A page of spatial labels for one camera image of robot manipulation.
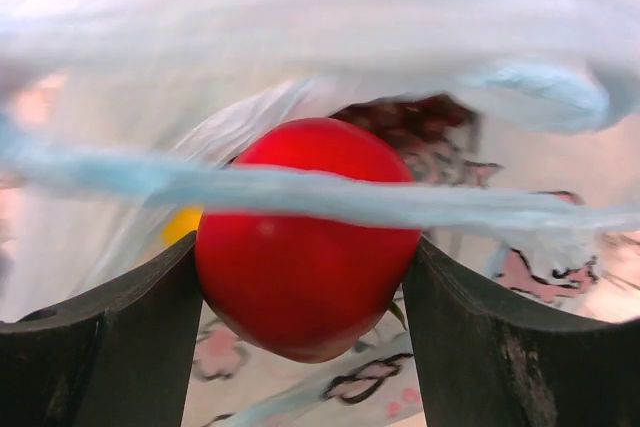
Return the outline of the yellow fake lemon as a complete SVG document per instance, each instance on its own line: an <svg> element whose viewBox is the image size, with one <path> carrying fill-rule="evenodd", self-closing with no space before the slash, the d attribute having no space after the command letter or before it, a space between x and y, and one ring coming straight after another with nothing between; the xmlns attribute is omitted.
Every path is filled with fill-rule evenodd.
<svg viewBox="0 0 640 427"><path fill-rule="evenodd" d="M162 229L161 238L165 247L170 247L184 236L198 229L203 210L200 207L184 208L177 212Z"/></svg>

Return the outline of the red fake tomato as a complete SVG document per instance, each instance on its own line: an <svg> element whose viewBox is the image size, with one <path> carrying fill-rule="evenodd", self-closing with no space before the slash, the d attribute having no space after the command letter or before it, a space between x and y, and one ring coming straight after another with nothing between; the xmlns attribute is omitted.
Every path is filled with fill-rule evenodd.
<svg viewBox="0 0 640 427"><path fill-rule="evenodd" d="M386 143L330 118L282 124L237 163L411 180ZM205 300L235 334L281 357L321 363L345 353L383 317L420 236L307 217L206 214L195 259Z"/></svg>

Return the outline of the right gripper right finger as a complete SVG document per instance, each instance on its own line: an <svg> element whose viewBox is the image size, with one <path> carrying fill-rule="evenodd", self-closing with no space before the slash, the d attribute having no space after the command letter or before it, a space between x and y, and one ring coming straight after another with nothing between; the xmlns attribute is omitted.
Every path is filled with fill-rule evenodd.
<svg viewBox="0 0 640 427"><path fill-rule="evenodd" d="M428 240L403 290L428 426L638 426L638 321L542 305Z"/></svg>

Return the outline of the blue plastic bag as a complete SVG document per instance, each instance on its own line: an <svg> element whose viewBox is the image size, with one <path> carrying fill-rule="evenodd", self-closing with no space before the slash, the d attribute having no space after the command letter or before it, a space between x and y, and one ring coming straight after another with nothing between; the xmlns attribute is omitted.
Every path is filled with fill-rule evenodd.
<svg viewBox="0 0 640 427"><path fill-rule="evenodd" d="M434 221L432 245L542 305L639 323L639 0L1 0L1 315L128 270L208 174L280 123L444 91L479 115L420 189L334 210ZM185 418L391 426L410 333L278 380L259 355Z"/></svg>

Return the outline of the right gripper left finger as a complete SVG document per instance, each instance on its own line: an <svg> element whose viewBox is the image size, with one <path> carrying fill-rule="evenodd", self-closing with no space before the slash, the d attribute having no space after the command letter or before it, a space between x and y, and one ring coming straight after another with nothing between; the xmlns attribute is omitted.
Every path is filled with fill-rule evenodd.
<svg viewBox="0 0 640 427"><path fill-rule="evenodd" d="M2 425L180 425L202 308L194 241L2 323Z"/></svg>

